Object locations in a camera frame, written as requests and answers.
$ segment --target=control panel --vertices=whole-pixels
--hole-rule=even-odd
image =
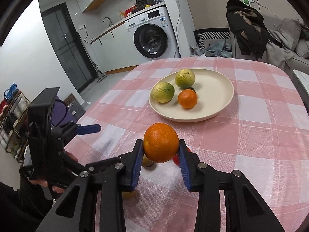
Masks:
[[[133,18],[128,19],[127,21],[125,21],[125,25],[126,25],[127,30],[129,30],[130,28],[133,28],[139,24],[145,23],[147,21],[151,21],[155,18],[162,17],[164,15],[165,14],[164,14],[163,8],[159,7],[157,9],[144,12],[140,15],[137,15]]]

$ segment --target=washing machine door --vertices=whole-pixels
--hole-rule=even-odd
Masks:
[[[168,46],[167,35],[155,24],[144,24],[134,33],[134,44],[145,57],[158,58],[164,54]]]

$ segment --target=shoe rack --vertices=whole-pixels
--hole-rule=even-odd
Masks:
[[[0,122],[0,148],[11,153],[17,162],[24,161],[24,151],[28,145],[27,113],[29,100],[19,91],[3,112]]]

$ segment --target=floor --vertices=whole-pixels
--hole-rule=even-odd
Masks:
[[[90,102],[85,107],[87,111],[93,102],[96,102],[103,94],[109,91],[115,84],[117,84],[129,71],[110,74],[104,78],[100,83],[95,80],[80,95],[86,101]]]

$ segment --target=metal screw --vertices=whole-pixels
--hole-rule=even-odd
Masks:
[[[241,176],[241,171],[239,171],[239,170],[234,170],[234,171],[233,171],[233,175],[239,177],[239,176]]]
[[[83,171],[83,172],[80,173],[80,176],[82,178],[86,178],[88,175],[89,175],[88,171]]]
[[[121,162],[118,162],[118,163],[115,164],[115,168],[116,169],[123,168],[123,164]]]
[[[197,166],[199,168],[206,168],[207,167],[207,164],[205,162],[200,162],[199,164],[197,164]]]

